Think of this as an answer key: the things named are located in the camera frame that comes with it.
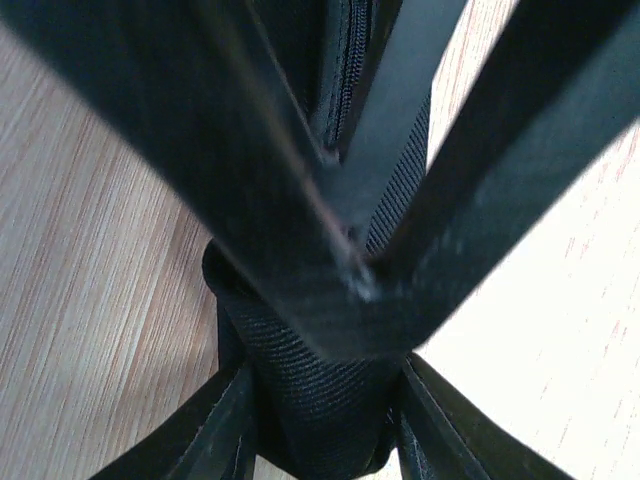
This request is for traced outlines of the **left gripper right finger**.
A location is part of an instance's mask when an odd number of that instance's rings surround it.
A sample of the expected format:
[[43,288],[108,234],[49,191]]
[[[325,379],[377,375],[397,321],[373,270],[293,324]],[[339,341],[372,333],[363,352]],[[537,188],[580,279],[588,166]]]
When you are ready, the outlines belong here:
[[393,407],[404,479],[554,479],[570,475],[507,433],[412,353]]

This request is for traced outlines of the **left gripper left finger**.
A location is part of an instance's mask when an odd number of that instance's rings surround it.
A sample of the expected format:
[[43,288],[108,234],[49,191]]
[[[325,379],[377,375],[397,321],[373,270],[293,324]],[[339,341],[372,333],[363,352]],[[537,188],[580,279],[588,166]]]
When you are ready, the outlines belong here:
[[250,479],[255,465],[252,369],[219,370],[150,435],[95,479]]

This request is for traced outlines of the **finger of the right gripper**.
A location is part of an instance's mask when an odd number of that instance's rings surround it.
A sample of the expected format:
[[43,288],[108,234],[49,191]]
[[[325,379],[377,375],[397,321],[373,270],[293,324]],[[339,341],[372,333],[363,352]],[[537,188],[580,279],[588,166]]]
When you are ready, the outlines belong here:
[[125,138],[314,351],[379,280],[323,201],[319,155],[243,1],[5,1],[2,20]]
[[396,234],[343,350],[427,340],[639,115],[635,1],[522,1]]

